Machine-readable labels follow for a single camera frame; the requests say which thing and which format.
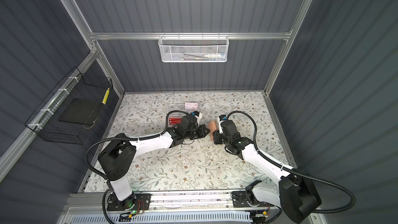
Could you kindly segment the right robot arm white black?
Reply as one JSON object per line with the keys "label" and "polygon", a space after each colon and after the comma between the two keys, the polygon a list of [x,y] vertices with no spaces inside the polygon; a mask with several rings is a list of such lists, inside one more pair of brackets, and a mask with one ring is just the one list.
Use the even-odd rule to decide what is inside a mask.
{"label": "right robot arm white black", "polygon": [[264,153],[256,138],[241,136],[232,120],[212,121],[208,128],[214,144],[224,145],[227,153],[255,166],[276,185],[271,187],[258,179],[252,182],[245,188],[244,195],[249,205],[271,204],[297,224],[321,205],[321,198],[310,179],[288,172],[294,168]]}

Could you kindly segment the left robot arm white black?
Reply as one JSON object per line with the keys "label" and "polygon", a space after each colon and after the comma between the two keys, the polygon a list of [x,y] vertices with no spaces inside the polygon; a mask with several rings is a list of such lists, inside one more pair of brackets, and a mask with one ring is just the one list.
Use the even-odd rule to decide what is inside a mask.
{"label": "left robot arm white black", "polygon": [[150,136],[130,138],[119,134],[108,139],[108,145],[98,156],[110,190],[120,202],[134,200],[134,193],[127,178],[127,172],[136,156],[159,149],[181,145],[185,140],[205,138],[210,129],[200,124],[199,112],[186,113],[181,122]]}

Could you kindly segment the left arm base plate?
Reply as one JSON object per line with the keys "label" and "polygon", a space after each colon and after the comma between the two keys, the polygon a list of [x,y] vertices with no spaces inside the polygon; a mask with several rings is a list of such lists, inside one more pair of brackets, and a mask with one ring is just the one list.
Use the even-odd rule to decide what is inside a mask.
{"label": "left arm base plate", "polygon": [[115,193],[111,193],[106,200],[107,211],[138,211],[149,210],[151,194],[132,194],[125,200],[120,201]]}

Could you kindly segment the pink leather card holder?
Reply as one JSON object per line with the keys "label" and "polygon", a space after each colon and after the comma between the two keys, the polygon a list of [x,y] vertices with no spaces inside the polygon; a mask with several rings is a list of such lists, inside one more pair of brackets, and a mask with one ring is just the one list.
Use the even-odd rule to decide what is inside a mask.
{"label": "pink leather card holder", "polygon": [[218,124],[216,121],[213,120],[208,124],[207,128],[210,130],[210,133],[209,133],[210,140],[213,142],[214,141],[214,132],[218,130]]}

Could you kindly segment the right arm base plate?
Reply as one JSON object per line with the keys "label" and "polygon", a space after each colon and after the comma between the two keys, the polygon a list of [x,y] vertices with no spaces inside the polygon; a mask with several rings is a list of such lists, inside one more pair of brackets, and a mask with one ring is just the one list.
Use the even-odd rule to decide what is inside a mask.
{"label": "right arm base plate", "polygon": [[245,207],[265,207],[269,208],[274,206],[267,202],[260,202],[255,199],[253,194],[249,194],[246,191],[233,191],[230,194],[233,201],[233,206],[235,208],[245,208]]}

